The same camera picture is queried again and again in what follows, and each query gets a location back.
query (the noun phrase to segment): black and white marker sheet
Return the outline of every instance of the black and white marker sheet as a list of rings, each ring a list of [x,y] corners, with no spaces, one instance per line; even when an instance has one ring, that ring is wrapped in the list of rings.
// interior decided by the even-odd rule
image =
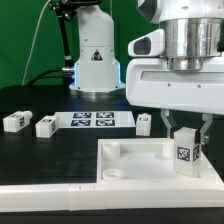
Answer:
[[[135,127],[131,111],[57,112],[59,128]]]

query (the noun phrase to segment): small white block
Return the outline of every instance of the small white block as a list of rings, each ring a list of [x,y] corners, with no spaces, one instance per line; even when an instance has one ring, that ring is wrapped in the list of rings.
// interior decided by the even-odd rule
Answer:
[[[121,180],[124,178],[124,172],[119,169],[107,169],[103,171],[104,180]]]
[[[58,116],[45,116],[36,124],[38,138],[50,138],[59,129],[60,118]]]
[[[136,135],[138,136],[149,136],[151,131],[152,117],[148,114],[138,115],[136,122]]]
[[[30,124],[33,114],[31,111],[17,111],[3,119],[5,132],[18,132]]]
[[[174,170],[183,175],[198,177],[201,146],[195,144],[196,129],[182,128],[174,133]]]
[[[107,160],[119,159],[121,154],[120,144],[111,142],[103,144],[103,158]]]

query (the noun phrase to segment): warning label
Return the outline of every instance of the warning label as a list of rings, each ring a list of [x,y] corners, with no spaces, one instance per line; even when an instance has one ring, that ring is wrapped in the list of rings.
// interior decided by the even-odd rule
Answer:
[[[100,55],[100,52],[98,50],[96,50],[96,52],[94,53],[92,59],[92,61],[103,61],[102,56]]]

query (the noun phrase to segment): metal cylinder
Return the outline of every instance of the metal cylinder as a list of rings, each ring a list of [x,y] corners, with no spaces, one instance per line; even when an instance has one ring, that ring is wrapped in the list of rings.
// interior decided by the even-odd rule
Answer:
[[[222,19],[177,19],[161,22],[169,70],[200,70],[205,57],[219,56]]]

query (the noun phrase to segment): table surface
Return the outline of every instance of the table surface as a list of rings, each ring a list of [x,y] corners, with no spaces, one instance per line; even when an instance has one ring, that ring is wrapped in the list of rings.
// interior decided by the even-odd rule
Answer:
[[[160,111],[130,106],[125,97],[93,101],[69,95],[61,86],[12,86],[0,90],[0,119],[15,111],[33,112],[31,124],[18,133],[5,133],[0,122],[0,185],[91,183],[96,181],[97,141],[135,138],[135,128],[59,129],[50,139],[35,137],[35,124],[46,115],[72,111],[132,111],[152,114],[152,137],[165,137]],[[176,112],[181,126],[200,128],[201,115]],[[223,121],[216,124],[205,152],[224,176]],[[224,223],[223,208],[132,209],[88,212],[0,214],[4,223]]]

